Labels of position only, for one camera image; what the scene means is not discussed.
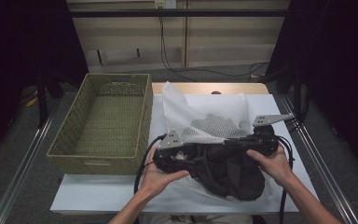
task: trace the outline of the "gray floor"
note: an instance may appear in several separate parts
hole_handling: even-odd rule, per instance
[[[250,66],[248,65],[236,65],[209,67],[208,69],[240,75],[248,73],[249,68]],[[255,72],[255,74],[263,74],[264,70],[265,66],[258,72]],[[154,81],[188,81],[167,70],[138,71],[133,73],[152,74]],[[179,74],[203,82],[255,81],[254,79],[250,79],[249,76],[228,77],[195,70],[181,72]],[[7,217],[4,218],[6,219],[6,223],[106,223],[113,216],[109,214],[99,216],[63,216],[49,211],[63,173],[46,159],[46,152],[76,96],[76,90],[66,85],[64,85],[64,88],[66,89],[66,93],[58,102],[57,113],[53,117],[45,140],[40,144],[39,151],[35,154],[31,170],[24,179],[19,194],[14,195],[17,197]],[[283,95],[276,94],[275,83],[269,83],[268,90],[274,94],[278,107],[282,113],[285,113],[286,111],[282,104]],[[55,103],[55,100],[48,98],[50,108],[52,108]],[[305,123],[327,167],[342,189],[343,194],[349,200],[355,215],[358,217],[358,161],[352,156],[347,143],[334,135],[328,119],[313,101],[310,101],[310,111]],[[21,105],[13,125],[0,141],[0,200],[19,168],[28,147],[33,141],[37,124],[37,105],[30,107]],[[301,146],[300,136],[298,133],[293,132],[292,138],[310,174],[312,184],[317,190],[321,202],[332,211],[332,213],[340,217],[336,202],[330,196],[328,189],[324,186],[321,176],[311,162],[309,153]],[[278,223],[278,216],[264,216],[264,218],[267,223]],[[303,223],[303,221],[298,213],[287,213],[285,214],[285,223]]]

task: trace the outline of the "black cable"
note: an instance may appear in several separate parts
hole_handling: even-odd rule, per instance
[[[166,47],[165,47],[165,37],[164,37],[164,20],[163,20],[162,17],[159,18],[159,25],[160,25],[160,39],[161,39],[160,40],[161,41],[160,57],[161,57],[162,63],[164,64],[164,67],[168,71],[171,71],[171,72],[175,73],[179,77],[183,77],[183,78],[186,78],[188,80],[197,82],[197,80],[195,80],[195,79],[192,79],[190,77],[185,77],[183,75],[178,74],[178,73],[181,73],[181,72],[188,72],[188,71],[210,72],[210,73],[215,73],[215,74],[226,76],[226,77],[244,77],[244,76],[250,76],[253,72],[255,72],[258,69],[260,69],[261,67],[263,67],[263,65],[268,64],[268,62],[265,62],[265,63],[253,63],[253,64],[251,64],[248,73],[238,74],[238,75],[227,74],[227,73],[217,72],[217,71],[208,70],[208,69],[201,69],[201,68],[187,68],[187,69],[174,70],[174,69],[171,68],[171,65],[170,65],[168,57],[167,57],[167,51],[166,51]],[[260,64],[260,65],[255,70],[252,70],[253,66],[255,66],[257,64]]]
[[[150,149],[152,148],[152,146],[158,141],[158,140],[162,140],[165,138],[167,134],[163,134],[163,135],[160,135],[158,136],[157,138],[155,138],[155,140],[152,141],[152,143],[150,143],[149,147],[147,148],[145,154],[144,154],[144,157],[142,158],[142,162],[141,162],[141,165],[139,165],[139,169],[138,169],[138,172],[136,174],[136,177],[135,177],[135,183],[133,185],[133,194],[135,194],[136,192],[138,192],[138,188],[139,188],[139,182],[141,181],[141,176],[142,176],[142,173],[144,172],[144,169],[147,165],[151,164],[151,163],[154,163],[153,161],[152,162],[149,162],[147,164],[145,164],[146,162],[146,159],[147,159],[147,155],[149,154],[150,152]],[[136,218],[135,221],[134,221],[134,224],[139,224],[139,218]]]
[[[289,162],[290,169],[292,170],[293,169],[293,161],[295,160],[293,158],[292,146],[290,145],[289,141],[286,138],[284,138],[282,136],[277,136],[277,137],[287,150],[287,153],[289,155],[288,162]],[[281,197],[281,205],[280,205],[280,210],[279,210],[279,223],[280,224],[283,224],[283,214],[284,214],[284,205],[286,203],[286,195],[287,195],[286,190],[283,190],[282,197]]]

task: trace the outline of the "woven basket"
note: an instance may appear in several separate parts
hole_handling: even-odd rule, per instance
[[[87,74],[47,156],[67,174],[135,175],[152,105],[150,75]]]

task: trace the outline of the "person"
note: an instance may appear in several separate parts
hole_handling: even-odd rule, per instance
[[[148,162],[153,161],[152,158],[155,151],[155,147],[151,149]],[[269,157],[265,157],[251,149],[247,151],[247,154],[258,161],[260,163],[260,168],[267,172],[278,185],[286,190],[306,223],[340,223],[336,217],[322,206],[313,194],[303,185],[300,179],[292,172],[281,145],[279,145],[277,151]],[[189,175],[186,170],[173,174],[166,174],[160,171],[154,163],[150,163],[145,168],[144,181],[138,192],[134,194],[131,200],[109,222],[109,224],[133,223],[150,200],[159,195],[171,182],[186,175]]]

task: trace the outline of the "right hand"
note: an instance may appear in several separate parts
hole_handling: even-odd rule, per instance
[[[292,169],[290,169],[289,162],[287,161],[281,144],[278,145],[277,151],[268,157],[265,157],[263,154],[251,149],[249,149],[246,153],[252,159],[258,161],[261,169],[272,176],[275,182],[282,187],[284,187],[285,180],[294,175]]]

